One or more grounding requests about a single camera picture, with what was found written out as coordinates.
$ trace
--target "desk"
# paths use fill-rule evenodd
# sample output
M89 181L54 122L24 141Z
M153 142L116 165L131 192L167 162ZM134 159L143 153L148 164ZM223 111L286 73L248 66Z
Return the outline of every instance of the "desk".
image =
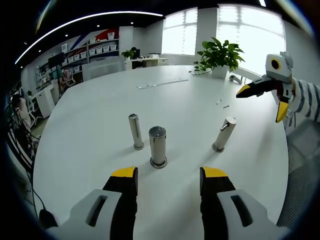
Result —
M36 99L41 115L44 119L50 116L55 107L51 93L52 89L56 88L50 84L31 97L31 100Z
M130 166L139 171L134 239L204 238L201 166L225 171L277 222L287 190L288 148L283 124L275 123L272 94L238 99L239 84L210 74L192 76L192 69L170 65L121 71L66 91L44 128L33 177L34 189L58 225L78 201L102 189L113 171ZM137 88L179 79L189 81ZM139 116L141 151L133 148L132 113ZM228 116L237 124L224 152L217 153L211 145ZM166 128L168 164L163 169L150 165L153 126ZM41 209L38 199L36 206Z
M157 57L157 58L139 58L139 59L132 59L132 60L126 60L125 61L125 68L126 70L132 70L132 62L142 62L145 61L146 67L156 67L159 65L159 61L167 61L168 58L164 57Z

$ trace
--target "striped sleeve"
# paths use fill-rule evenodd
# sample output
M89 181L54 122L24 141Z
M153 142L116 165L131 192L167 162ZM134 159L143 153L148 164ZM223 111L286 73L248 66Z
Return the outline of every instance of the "striped sleeve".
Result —
M295 96L289 101L289 108L315 122L320 122L320 86L295 78L293 80Z

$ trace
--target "chair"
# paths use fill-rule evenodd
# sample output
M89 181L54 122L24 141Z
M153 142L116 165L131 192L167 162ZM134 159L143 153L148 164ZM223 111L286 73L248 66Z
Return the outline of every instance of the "chair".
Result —
M66 70L65 84L68 87L72 87L73 85L76 84L76 81L74 80L74 69L73 68Z
M120 56L107 57L82 65L83 81L126 70L125 58Z
M30 116L30 119L31 119L31 125L30 125L30 128L37 124L37 120L38 119L43 119L42 116L34 116L33 113L36 113L36 111L39 109L38 105L36 105L33 101L33 99L31 98L31 96L27 96L27 101L26 101L26 106L28 108L28 114Z

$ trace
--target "white flower pot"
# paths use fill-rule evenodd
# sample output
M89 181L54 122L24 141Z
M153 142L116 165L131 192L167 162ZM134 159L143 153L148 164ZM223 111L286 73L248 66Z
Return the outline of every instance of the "white flower pot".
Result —
M227 72L228 72L228 66L224 65L224 66L216 66L213 70L212 70L212 76L215 79L226 79L227 76Z

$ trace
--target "floor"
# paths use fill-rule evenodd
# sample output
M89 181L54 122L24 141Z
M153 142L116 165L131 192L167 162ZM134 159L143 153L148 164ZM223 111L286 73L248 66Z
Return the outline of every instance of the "floor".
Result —
M48 119L48 117L46 119L38 119L36 121L36 125L32 126L31 128L31 134L36 138L40 137L45 129Z

